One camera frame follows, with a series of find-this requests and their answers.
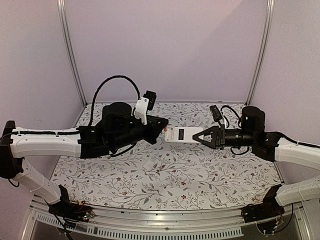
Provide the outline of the aluminium frame post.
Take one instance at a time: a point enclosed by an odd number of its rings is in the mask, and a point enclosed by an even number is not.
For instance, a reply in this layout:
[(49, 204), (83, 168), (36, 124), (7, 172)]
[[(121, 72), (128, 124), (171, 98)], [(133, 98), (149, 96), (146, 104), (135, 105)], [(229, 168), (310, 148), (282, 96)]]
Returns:
[(263, 23), (263, 29), (262, 29), (262, 37), (260, 41), (260, 47), (258, 51), (257, 61), (254, 67), (253, 76), (251, 80), (251, 84), (249, 87), (249, 92), (245, 101), (245, 105), (249, 106), (253, 102), (253, 98), (258, 86), (259, 77), (261, 74), (261, 70), (263, 67), (264, 58), (266, 55), (266, 50), (268, 46), (268, 40), (270, 35), (270, 30), (272, 26), (272, 20), (273, 20), (273, 13), (275, 8), (275, 1), (274, 0), (268, 0), (266, 2), (266, 11), (265, 11), (265, 18)]
[(81, 83), (81, 78), (78, 70), (78, 66), (76, 63), (76, 58), (73, 50), (71, 33), (68, 24), (68, 16), (66, 10), (66, 1), (65, 0), (57, 0), (57, 8), (59, 14), (59, 20), (61, 24), (62, 36), (64, 39), (64, 44), (66, 48), (67, 58), (69, 61), (71, 73), (73, 76), (74, 84), (80, 99), (81, 104), (85, 107), (88, 103), (85, 97), (85, 92), (83, 85)]

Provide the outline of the left aluminium frame post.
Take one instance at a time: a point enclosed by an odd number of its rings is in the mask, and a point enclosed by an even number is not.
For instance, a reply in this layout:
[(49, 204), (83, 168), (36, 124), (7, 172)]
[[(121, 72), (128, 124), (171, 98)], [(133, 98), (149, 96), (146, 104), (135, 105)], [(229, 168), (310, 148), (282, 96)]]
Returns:
[(78, 70), (78, 66), (76, 63), (76, 58), (73, 50), (71, 33), (68, 24), (68, 16), (66, 10), (66, 1), (65, 0), (57, 0), (57, 8), (59, 14), (59, 20), (61, 24), (62, 36), (64, 39), (64, 44), (66, 48), (67, 58), (69, 61), (71, 73), (73, 76), (74, 84), (80, 99), (81, 104), (85, 107), (88, 103), (85, 97), (85, 92), (83, 85), (81, 83), (81, 78)]

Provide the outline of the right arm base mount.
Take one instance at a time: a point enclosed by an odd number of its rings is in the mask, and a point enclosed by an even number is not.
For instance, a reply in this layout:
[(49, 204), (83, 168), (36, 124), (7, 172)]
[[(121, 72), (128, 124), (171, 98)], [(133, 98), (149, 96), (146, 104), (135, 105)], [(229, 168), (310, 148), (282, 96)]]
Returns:
[(284, 207), (280, 206), (276, 201), (276, 193), (281, 186), (281, 184), (272, 186), (262, 199), (262, 203), (248, 204), (243, 207), (241, 216), (244, 222), (256, 222), (284, 214)]

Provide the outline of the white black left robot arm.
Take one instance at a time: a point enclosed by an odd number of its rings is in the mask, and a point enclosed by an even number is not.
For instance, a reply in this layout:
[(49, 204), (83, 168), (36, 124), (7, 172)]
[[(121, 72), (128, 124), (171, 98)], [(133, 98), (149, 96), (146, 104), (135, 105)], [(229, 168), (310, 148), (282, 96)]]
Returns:
[(48, 180), (25, 159), (30, 156), (67, 156), (95, 159), (116, 157), (119, 149), (132, 149), (141, 140), (154, 145), (169, 121), (147, 114), (148, 106), (115, 102), (102, 109), (101, 120), (92, 125), (62, 130), (36, 130), (6, 122), (0, 138), (0, 176), (15, 180), (42, 197), (63, 216), (74, 213), (68, 191)]

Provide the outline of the white remote control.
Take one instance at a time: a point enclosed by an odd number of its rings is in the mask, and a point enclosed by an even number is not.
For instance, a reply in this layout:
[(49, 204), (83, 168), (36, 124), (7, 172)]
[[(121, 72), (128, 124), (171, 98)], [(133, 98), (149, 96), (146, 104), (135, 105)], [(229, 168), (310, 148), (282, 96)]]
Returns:
[(197, 144), (193, 140), (193, 135), (203, 130), (202, 127), (167, 126), (164, 140), (167, 143)]

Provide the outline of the right aluminium frame post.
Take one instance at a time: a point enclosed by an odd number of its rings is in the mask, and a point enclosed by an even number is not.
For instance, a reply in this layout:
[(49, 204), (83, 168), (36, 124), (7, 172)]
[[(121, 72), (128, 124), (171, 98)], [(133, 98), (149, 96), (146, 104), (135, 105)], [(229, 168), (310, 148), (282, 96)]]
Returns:
[(265, 18), (263, 23), (263, 29), (262, 29), (262, 37), (260, 41), (260, 47), (258, 51), (257, 61), (254, 67), (253, 76), (251, 80), (251, 84), (249, 87), (249, 92), (245, 101), (245, 105), (249, 106), (253, 102), (253, 98), (258, 86), (259, 77), (261, 74), (261, 70), (263, 67), (264, 58), (266, 55), (266, 50), (268, 46), (268, 40), (270, 35), (270, 30), (272, 26), (272, 20), (273, 20), (273, 13), (275, 8), (275, 1), (274, 0), (268, 0), (266, 2), (266, 11), (265, 11)]

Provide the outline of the white battery cover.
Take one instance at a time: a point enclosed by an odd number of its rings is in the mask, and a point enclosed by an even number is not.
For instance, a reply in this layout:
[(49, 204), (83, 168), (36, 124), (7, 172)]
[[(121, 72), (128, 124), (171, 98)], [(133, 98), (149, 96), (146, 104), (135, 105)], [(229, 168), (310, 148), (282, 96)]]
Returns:
[(152, 161), (147, 161), (142, 167), (147, 170), (150, 171), (153, 168), (154, 163)]

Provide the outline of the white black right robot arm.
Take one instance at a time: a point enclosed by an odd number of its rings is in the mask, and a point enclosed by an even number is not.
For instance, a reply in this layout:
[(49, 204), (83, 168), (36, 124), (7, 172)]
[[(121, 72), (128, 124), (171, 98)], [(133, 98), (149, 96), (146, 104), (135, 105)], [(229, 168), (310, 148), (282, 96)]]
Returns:
[[(269, 161), (293, 163), (319, 170), (319, 145), (293, 140), (277, 131), (265, 131), (265, 113), (255, 106), (242, 109), (240, 128), (226, 129), (219, 124), (192, 136), (192, 139), (214, 150), (224, 147), (250, 147), (252, 154)], [(278, 207), (320, 197), (320, 178), (313, 177), (292, 184), (278, 184), (269, 189), (259, 206), (262, 218), (269, 218)]]

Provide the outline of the floral patterned table mat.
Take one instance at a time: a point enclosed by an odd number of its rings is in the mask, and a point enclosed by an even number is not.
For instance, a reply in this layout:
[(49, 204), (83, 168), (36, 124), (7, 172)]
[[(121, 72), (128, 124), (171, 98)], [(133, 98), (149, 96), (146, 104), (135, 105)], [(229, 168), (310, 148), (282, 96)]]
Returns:
[[(143, 168), (153, 162), (149, 171)], [(117, 157), (62, 156), (51, 176), (72, 201), (140, 210), (204, 210), (262, 201), (281, 179), (275, 166), (253, 154), (197, 144), (140, 141)]]

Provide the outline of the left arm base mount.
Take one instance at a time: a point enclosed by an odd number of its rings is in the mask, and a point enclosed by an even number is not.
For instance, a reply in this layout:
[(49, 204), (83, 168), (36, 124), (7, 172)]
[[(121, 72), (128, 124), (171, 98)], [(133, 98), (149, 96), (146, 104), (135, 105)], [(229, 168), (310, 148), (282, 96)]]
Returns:
[(59, 185), (60, 198), (57, 203), (49, 204), (49, 213), (72, 222), (88, 222), (95, 216), (93, 208), (85, 205), (85, 201), (72, 203), (67, 189)]

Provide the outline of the aluminium front rail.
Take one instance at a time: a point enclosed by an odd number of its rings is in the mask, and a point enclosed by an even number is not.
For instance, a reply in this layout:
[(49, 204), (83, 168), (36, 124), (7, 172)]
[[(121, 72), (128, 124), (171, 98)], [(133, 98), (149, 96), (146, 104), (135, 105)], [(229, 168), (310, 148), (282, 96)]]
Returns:
[(245, 222), (240, 207), (205, 210), (136, 210), (95, 206), (88, 222), (63, 226), (35, 196), (22, 233), (24, 240), (310, 240), (302, 204), (284, 214)]

